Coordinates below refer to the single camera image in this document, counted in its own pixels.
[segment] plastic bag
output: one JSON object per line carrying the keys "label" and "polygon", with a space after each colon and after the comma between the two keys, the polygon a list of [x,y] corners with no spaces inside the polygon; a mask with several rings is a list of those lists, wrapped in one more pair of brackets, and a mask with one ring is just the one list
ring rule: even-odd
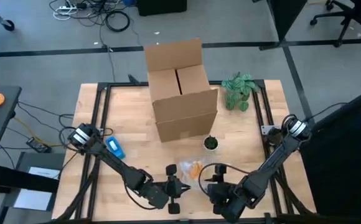
{"label": "plastic bag", "polygon": [[[199,174],[208,162],[203,159],[188,159],[186,161],[180,161],[179,167],[182,171],[182,182],[191,186],[193,189],[200,189],[199,187]],[[204,181],[204,175],[201,175],[201,184],[205,188],[206,183]]]}

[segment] cardboard box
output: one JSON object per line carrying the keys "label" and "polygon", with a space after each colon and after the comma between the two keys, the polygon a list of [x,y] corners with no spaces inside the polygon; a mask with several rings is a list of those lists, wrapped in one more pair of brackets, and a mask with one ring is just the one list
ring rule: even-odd
{"label": "cardboard box", "polygon": [[201,40],[144,48],[150,96],[162,142],[208,134],[217,115],[202,65]]}

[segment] potted plant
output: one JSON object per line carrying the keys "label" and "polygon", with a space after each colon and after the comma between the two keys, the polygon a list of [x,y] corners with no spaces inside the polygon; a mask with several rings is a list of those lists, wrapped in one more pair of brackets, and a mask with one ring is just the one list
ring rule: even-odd
{"label": "potted plant", "polygon": [[218,140],[215,137],[208,136],[204,139],[204,148],[209,151],[214,151],[218,148]]}
{"label": "potted plant", "polygon": [[222,86],[226,88],[226,109],[233,110],[236,106],[241,111],[248,109],[247,100],[251,91],[259,91],[258,86],[250,74],[241,74],[240,72],[233,75],[233,79],[222,81]]}

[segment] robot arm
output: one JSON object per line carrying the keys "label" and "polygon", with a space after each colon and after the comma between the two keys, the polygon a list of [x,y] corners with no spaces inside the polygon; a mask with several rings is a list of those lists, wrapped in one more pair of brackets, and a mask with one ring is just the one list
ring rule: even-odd
{"label": "robot arm", "polygon": [[113,155],[102,142],[99,130],[90,124],[79,125],[69,135],[68,140],[81,154],[94,155],[109,165],[121,175],[127,188],[137,196],[147,199],[154,208],[164,208],[171,198],[169,213],[179,213],[179,205],[174,203],[173,198],[179,198],[182,193],[190,189],[190,186],[183,184],[174,176],[176,165],[167,167],[167,182],[154,182],[153,177],[145,170],[130,167]]}
{"label": "robot arm", "polygon": [[[213,212],[221,214],[226,221],[235,223],[243,213],[244,208],[253,209],[265,196],[268,183],[283,162],[293,153],[302,142],[308,141],[311,132],[306,124],[295,116],[286,120],[282,125],[284,133],[281,144],[274,150],[261,167],[244,176],[238,184],[230,184],[222,178],[216,178],[216,184],[208,184],[208,195],[214,204]],[[217,165],[214,176],[223,176],[226,167]]]}

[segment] wooden tabletop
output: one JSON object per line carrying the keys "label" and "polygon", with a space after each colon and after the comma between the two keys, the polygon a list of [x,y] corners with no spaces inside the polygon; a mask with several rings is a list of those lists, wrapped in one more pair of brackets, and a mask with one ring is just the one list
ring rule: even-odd
{"label": "wooden tabletop", "polygon": [[[279,125],[283,118],[289,114],[281,82],[279,80],[265,80],[265,85],[274,122]],[[97,84],[81,85],[73,121],[74,127],[77,127],[80,123],[90,123],[96,87]],[[262,164],[265,156],[253,99],[252,97],[249,99],[250,107],[246,112],[239,110],[228,111],[225,109],[224,93],[224,90],[220,88],[218,114],[211,130],[211,135],[217,137],[219,141],[219,148],[214,153],[207,152],[202,147],[202,141],[206,136],[195,136],[161,143],[154,124],[154,114],[148,87],[112,88],[106,127],[114,130],[114,135],[126,154],[124,162],[129,166],[146,170],[156,181],[166,180],[166,166],[169,164],[178,165],[177,176],[182,180],[183,176],[179,162],[193,158],[204,158],[208,162],[223,162],[243,170],[255,170]],[[104,98],[103,94],[97,124],[100,124]],[[260,103],[266,122],[265,107],[261,96]],[[67,151],[65,161],[70,159],[72,155],[72,151]],[[60,179],[52,218],[57,218],[61,215],[77,193],[82,174],[82,165],[83,156],[77,155],[64,169]],[[314,211],[314,203],[300,154],[298,152],[293,153],[284,163],[284,168],[288,183],[294,193],[308,209]],[[207,177],[212,174],[213,169],[208,169],[205,173]],[[242,177],[243,174],[228,169],[227,174],[225,174],[225,181],[238,183]],[[278,188],[279,194],[282,195],[283,192],[279,186]],[[138,198],[135,195],[134,198],[142,205],[149,206],[145,199]],[[85,205],[87,205],[88,199],[89,194],[87,193]],[[281,201],[282,209],[286,211],[282,197]],[[212,213],[212,204],[209,198],[199,189],[192,189],[184,193],[176,202],[180,204],[180,214],[178,215],[168,214],[167,208],[153,211],[139,208],[125,193],[120,175],[106,164],[101,163],[93,220],[222,218],[220,215]],[[86,207],[84,206],[84,216],[87,210]],[[246,208],[241,217],[263,217],[265,212],[275,216],[269,188],[266,191],[265,197],[256,208],[254,210]]]}

